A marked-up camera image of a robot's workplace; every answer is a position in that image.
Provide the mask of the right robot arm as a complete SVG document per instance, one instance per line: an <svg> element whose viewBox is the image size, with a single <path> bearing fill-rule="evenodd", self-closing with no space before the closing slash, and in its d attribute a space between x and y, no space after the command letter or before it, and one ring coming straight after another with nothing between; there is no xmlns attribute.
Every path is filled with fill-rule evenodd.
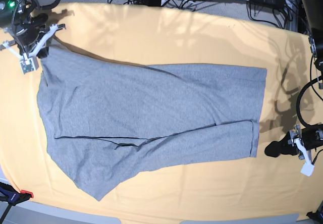
<svg viewBox="0 0 323 224"><path fill-rule="evenodd" d="M55 8L60 1L41 6L38 0L1 0L1 29L13 38L2 43L1 50L16 45L21 58L47 57L47 41L65 25L55 24L56 29L51 30L47 25L49 15L45 11Z"/></svg>

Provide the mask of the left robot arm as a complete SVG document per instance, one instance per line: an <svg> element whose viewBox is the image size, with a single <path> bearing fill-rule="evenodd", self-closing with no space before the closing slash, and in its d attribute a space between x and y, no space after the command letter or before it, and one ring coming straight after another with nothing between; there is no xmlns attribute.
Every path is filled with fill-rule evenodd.
<svg viewBox="0 0 323 224"><path fill-rule="evenodd" d="M309 25L309 43L311 47L310 67L315 66L316 71L322 72L322 0L301 0L304 6L307 22ZM296 100L296 114L303 129L296 125L280 141L271 142L264 150L266 156L277 158L280 155L308 156L308 152L322 146L322 124L311 125L307 123L301 115L302 96L308 88L312 88L315 93L314 84L322 89L322 75L304 85L300 90Z"/></svg>

